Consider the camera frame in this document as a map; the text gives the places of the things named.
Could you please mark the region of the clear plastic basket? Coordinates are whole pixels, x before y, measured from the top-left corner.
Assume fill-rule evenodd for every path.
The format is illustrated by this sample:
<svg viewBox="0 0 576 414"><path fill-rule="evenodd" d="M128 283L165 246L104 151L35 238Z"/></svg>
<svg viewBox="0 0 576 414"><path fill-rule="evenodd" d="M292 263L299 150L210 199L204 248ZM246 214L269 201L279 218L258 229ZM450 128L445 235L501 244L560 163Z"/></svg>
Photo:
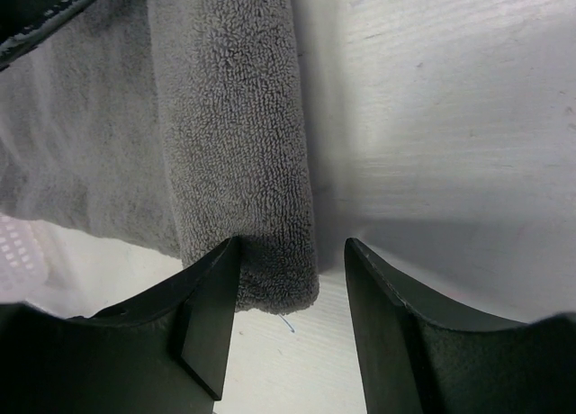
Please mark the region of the clear plastic basket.
<svg viewBox="0 0 576 414"><path fill-rule="evenodd" d="M59 251L42 222L1 214L1 303L24 302L36 308L49 293Z"/></svg>

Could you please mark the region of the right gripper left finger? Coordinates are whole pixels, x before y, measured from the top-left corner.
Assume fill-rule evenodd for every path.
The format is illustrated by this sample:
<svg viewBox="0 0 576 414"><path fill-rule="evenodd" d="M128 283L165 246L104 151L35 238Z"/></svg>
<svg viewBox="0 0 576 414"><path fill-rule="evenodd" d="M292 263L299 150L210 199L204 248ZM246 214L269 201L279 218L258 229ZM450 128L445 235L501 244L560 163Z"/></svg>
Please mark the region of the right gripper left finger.
<svg viewBox="0 0 576 414"><path fill-rule="evenodd" d="M4 413L210 413L223 394L240 245L91 318L1 309Z"/></svg>

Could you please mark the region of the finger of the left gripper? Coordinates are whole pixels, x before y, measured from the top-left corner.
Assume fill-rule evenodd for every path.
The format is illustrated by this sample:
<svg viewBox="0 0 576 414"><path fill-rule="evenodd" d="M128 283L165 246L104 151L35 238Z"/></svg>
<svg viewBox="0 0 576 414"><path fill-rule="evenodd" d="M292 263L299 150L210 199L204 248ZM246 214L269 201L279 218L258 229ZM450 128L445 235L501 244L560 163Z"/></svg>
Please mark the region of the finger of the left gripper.
<svg viewBox="0 0 576 414"><path fill-rule="evenodd" d="M1 0L1 69L34 50L96 0Z"/></svg>

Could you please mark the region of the grey towel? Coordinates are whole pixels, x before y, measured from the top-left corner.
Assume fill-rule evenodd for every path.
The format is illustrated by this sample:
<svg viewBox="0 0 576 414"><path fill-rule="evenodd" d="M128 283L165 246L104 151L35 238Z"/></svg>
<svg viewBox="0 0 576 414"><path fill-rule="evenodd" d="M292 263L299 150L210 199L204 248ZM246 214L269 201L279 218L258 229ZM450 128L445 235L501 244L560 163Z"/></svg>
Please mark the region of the grey towel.
<svg viewBox="0 0 576 414"><path fill-rule="evenodd" d="M291 0L96 0L1 74L1 211L178 257L237 307L319 293Z"/></svg>

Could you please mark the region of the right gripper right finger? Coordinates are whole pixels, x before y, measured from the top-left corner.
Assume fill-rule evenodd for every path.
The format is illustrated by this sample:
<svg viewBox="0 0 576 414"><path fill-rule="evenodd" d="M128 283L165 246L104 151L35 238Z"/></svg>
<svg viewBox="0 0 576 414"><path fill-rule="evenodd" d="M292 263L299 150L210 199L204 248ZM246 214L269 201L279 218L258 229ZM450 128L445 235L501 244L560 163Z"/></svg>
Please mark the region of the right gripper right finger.
<svg viewBox="0 0 576 414"><path fill-rule="evenodd" d="M344 258L369 412L574 412L573 313L503 319L427 287L358 239Z"/></svg>

